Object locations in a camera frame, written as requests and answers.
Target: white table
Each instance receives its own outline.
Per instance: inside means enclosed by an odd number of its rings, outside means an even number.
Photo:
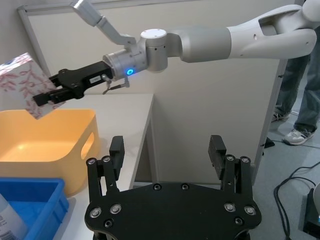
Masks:
[[[101,139],[100,157],[109,155],[109,146],[114,136],[123,136],[125,156],[116,182],[120,191],[133,187],[147,130],[148,143],[152,141],[153,99],[153,94],[87,95],[79,100],[70,100],[62,106],[65,109],[95,110]],[[54,240],[91,240],[93,232],[86,227],[84,220],[89,204],[88,186],[68,200],[68,213]]]

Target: pink floral pattern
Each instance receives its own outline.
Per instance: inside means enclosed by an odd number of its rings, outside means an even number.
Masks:
[[[36,104],[33,96],[55,90],[56,87],[28,53],[16,57],[9,64],[0,65],[0,89],[23,103],[36,119],[63,104],[49,102],[41,107]]]

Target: blue led light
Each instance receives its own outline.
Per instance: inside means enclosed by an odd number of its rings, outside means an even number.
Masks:
[[[133,69],[128,69],[127,71],[126,71],[126,74],[129,76],[129,75],[131,75],[131,74],[133,74],[134,73],[134,70]]]

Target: gray floor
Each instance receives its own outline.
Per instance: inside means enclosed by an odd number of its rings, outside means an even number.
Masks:
[[[298,98],[293,111],[298,112],[306,85],[302,80]],[[282,137],[289,133],[297,116],[291,114],[287,121],[271,124],[268,137],[271,140],[281,141]],[[274,147],[265,150],[265,156],[261,161],[257,179],[253,187],[254,199],[262,212],[261,225],[251,231],[252,240],[284,240],[281,220],[273,196],[274,188],[287,178],[296,168],[311,166],[320,161],[320,131],[308,140],[306,146],[288,146],[282,142],[276,142]],[[320,166],[311,171],[302,171],[302,176],[320,183]],[[280,198],[287,210],[291,226],[292,240],[315,240],[314,237],[304,233],[301,229],[301,220],[304,218],[303,197],[310,191],[312,185],[301,180],[291,180],[280,190]]]

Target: whiteboard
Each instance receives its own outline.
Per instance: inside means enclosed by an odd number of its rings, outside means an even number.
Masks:
[[[142,31],[151,28],[238,25],[293,2],[201,0],[100,12],[119,32],[138,38]],[[121,49],[73,12],[29,14],[28,19],[51,74],[101,61],[104,54]],[[154,93],[153,127],[159,181],[212,184],[218,179],[208,155],[210,135],[221,135],[228,153],[260,161],[261,141],[266,138],[263,129],[266,117],[270,119],[267,110],[271,96],[275,97],[278,66],[279,61],[274,59],[184,63],[171,58],[164,72],[140,72],[129,78],[130,88],[112,94]],[[102,84],[87,94],[101,94],[105,87]]]

